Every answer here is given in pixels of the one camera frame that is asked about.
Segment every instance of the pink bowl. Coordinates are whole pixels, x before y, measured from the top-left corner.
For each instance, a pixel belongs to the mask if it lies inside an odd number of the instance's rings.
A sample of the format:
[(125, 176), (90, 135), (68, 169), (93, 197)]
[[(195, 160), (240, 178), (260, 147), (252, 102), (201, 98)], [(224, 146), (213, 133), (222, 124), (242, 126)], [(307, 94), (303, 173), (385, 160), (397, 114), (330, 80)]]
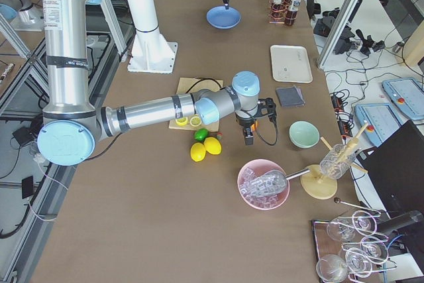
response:
[[(251, 170), (254, 171), (256, 176), (261, 176), (263, 174), (265, 174), (266, 172), (269, 172), (270, 170), (279, 170), (280, 172), (282, 172), (284, 175), (286, 175), (286, 173), (284, 172), (283, 168), (281, 168), (280, 166), (278, 166), (275, 162), (272, 162), (271, 160), (266, 160), (266, 159), (255, 159), (255, 160), (251, 160), (250, 162), (248, 162), (247, 164), (245, 164), (241, 169), (240, 172), (238, 173), (238, 178), (237, 178), (237, 188), (238, 191), (240, 192), (240, 185), (242, 185), (244, 183), (244, 178), (242, 177), (242, 174), (244, 172), (244, 170), (246, 170), (247, 168), (250, 168)], [(251, 202), (249, 202), (244, 196), (243, 194), (240, 192), (240, 196), (241, 198), (243, 198), (243, 200), (251, 207), (255, 208), (255, 209), (259, 209), (259, 210), (271, 210), (271, 209), (275, 209), (277, 207), (280, 207), (288, 198), (289, 196), (289, 192), (290, 192), (290, 183), (287, 182), (287, 188), (279, 193), (277, 195), (277, 203), (274, 207), (271, 208), (264, 208), (264, 207), (258, 207), (254, 204), (252, 204)]]

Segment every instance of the blue plate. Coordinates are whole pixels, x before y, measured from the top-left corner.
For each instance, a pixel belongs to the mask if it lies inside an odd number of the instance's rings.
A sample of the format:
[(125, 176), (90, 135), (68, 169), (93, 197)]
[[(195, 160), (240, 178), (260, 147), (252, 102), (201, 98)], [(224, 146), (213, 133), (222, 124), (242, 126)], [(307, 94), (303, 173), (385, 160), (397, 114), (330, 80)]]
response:
[(206, 19), (215, 28), (230, 29), (240, 22), (240, 13), (232, 7), (218, 6), (207, 12)]

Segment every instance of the blue cable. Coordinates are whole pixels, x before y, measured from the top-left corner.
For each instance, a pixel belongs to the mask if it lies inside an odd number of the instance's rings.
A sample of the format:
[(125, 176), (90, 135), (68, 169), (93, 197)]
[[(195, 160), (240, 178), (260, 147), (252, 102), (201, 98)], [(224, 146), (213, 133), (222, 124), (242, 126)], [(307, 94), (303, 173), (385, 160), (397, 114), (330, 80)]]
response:
[[(396, 237), (394, 237), (391, 241), (390, 241), (390, 243), (387, 245), (387, 252), (389, 253), (389, 249), (390, 249), (390, 247), (391, 247), (391, 245), (393, 244), (393, 242), (395, 242), (396, 240), (398, 240), (400, 237), (402, 237), (403, 235), (398, 235), (398, 236), (396, 236)], [(385, 270), (386, 269), (386, 265), (385, 264), (383, 264), (383, 270)], [(387, 283), (387, 274), (386, 274), (386, 271), (383, 271), (383, 278), (384, 278), (384, 283)]]

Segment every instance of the gray floor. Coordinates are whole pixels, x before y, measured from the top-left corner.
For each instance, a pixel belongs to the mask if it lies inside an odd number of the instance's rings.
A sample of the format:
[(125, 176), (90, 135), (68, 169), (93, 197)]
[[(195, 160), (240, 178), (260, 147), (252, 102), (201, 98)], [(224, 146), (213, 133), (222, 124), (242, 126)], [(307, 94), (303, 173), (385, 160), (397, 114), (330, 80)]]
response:
[(402, 38), (410, 36), (423, 20), (410, 0), (388, 0), (384, 8)]

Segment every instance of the mint green bowl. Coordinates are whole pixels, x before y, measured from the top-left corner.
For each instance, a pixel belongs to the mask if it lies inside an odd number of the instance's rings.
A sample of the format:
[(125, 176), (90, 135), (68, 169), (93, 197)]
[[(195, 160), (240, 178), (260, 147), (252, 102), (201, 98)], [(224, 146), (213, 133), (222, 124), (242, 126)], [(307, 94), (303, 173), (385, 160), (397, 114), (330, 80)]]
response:
[(319, 131), (311, 123), (298, 121), (291, 124), (289, 137), (292, 143), (300, 148), (309, 148), (319, 141)]

